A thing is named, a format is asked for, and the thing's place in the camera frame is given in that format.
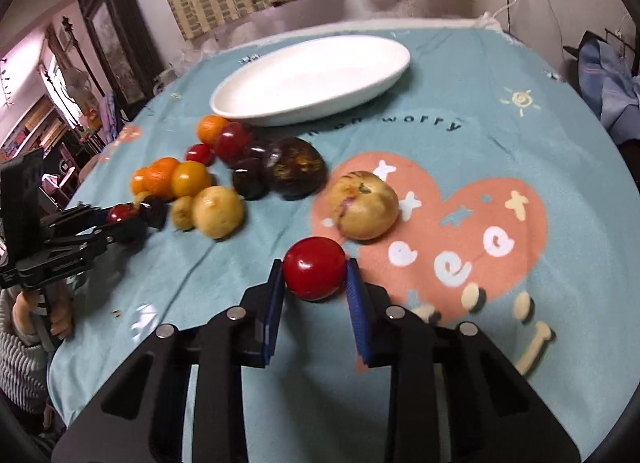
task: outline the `metal screw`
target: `metal screw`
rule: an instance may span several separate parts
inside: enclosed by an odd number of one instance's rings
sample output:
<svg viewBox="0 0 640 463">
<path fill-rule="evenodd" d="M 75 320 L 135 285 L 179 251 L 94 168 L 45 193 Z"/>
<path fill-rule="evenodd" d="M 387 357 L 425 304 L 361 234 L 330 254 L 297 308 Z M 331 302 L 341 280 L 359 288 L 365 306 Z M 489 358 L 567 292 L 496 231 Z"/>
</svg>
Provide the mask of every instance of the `metal screw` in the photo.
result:
<svg viewBox="0 0 640 463">
<path fill-rule="evenodd" d="M 175 333 L 175 328 L 171 324 L 161 324 L 156 329 L 156 336 L 159 338 L 169 338 Z"/>
<path fill-rule="evenodd" d="M 231 320 L 240 320 L 246 315 L 246 310 L 242 306 L 234 306 L 226 310 L 226 316 Z"/>
<path fill-rule="evenodd" d="M 386 316 L 388 318 L 402 318 L 404 316 L 404 308 L 400 306 L 389 306 L 385 310 Z"/>
<path fill-rule="evenodd" d="M 473 337 L 478 334 L 478 326 L 476 326 L 473 322 L 463 322 L 460 324 L 460 332 L 465 337 Z"/>
</svg>

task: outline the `child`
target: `child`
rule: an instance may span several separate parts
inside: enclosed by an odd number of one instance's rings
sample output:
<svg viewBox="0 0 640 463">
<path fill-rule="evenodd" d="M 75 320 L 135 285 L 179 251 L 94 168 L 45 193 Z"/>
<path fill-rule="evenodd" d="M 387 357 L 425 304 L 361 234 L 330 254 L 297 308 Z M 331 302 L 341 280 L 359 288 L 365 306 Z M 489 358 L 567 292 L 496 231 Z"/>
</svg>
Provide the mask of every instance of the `child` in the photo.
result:
<svg viewBox="0 0 640 463">
<path fill-rule="evenodd" d="M 58 283 L 56 289 L 58 299 L 50 313 L 51 334 L 63 339 L 73 329 L 71 296 L 64 283 Z M 0 292 L 0 399 L 33 435 L 43 431 L 48 398 L 48 355 L 30 318 L 37 306 L 37 291 L 14 286 Z"/>
</svg>

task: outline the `orange tomato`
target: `orange tomato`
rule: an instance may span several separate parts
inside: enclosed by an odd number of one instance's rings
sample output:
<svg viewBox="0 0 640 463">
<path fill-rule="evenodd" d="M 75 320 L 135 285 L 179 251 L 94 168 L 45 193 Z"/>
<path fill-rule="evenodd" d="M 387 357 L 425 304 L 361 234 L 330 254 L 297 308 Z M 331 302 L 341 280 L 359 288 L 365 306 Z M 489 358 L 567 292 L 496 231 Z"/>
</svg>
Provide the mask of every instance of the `orange tomato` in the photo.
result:
<svg viewBox="0 0 640 463">
<path fill-rule="evenodd" d="M 174 199 L 174 191 L 171 187 L 172 176 L 180 162 L 175 158 L 160 158 L 152 163 L 146 170 L 146 189 L 162 199 Z"/>
<path fill-rule="evenodd" d="M 188 160 L 175 170 L 171 187 L 176 198 L 196 196 L 198 192 L 211 186 L 211 176 L 200 162 Z"/>
<path fill-rule="evenodd" d="M 146 171 L 147 167 L 143 167 L 142 169 L 138 169 L 131 176 L 131 181 L 129 182 L 129 186 L 131 188 L 132 194 L 135 196 L 140 192 L 146 191 Z"/>
<path fill-rule="evenodd" d="M 219 117 L 218 115 L 207 115 L 200 119 L 196 131 L 199 141 L 213 149 L 213 145 L 216 143 L 216 138 L 218 138 L 220 131 L 222 131 L 222 128 L 228 123 L 229 121 L 227 119 Z"/>
</svg>

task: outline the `window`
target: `window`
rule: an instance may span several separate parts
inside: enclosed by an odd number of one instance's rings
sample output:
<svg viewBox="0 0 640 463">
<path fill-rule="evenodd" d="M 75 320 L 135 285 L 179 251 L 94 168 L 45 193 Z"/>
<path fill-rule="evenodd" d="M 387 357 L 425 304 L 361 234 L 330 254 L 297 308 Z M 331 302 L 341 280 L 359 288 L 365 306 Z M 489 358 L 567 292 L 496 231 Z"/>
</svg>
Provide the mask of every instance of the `window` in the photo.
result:
<svg viewBox="0 0 640 463">
<path fill-rule="evenodd" d="M 62 76 L 62 71 L 60 71 L 60 68 L 56 63 L 55 57 L 51 59 L 51 63 L 49 64 L 49 77 L 51 78 L 51 82 L 44 79 L 44 84 L 47 87 L 49 96 L 63 114 L 69 126 L 74 129 L 80 124 L 82 111 L 80 110 L 80 107 L 78 107 L 78 104 L 76 104 L 68 93 L 66 93 L 65 80 Z"/>
</svg>

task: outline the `picture frame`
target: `picture frame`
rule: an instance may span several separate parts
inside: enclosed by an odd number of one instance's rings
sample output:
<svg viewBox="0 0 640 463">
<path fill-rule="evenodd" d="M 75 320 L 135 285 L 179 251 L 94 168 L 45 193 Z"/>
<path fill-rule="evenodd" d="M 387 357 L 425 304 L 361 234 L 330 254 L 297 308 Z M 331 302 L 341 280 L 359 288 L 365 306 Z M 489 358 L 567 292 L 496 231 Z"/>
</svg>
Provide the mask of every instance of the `picture frame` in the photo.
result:
<svg viewBox="0 0 640 463">
<path fill-rule="evenodd" d="M 84 24 L 118 106 L 133 119 L 153 98 L 162 72 L 136 0 L 78 0 Z"/>
</svg>

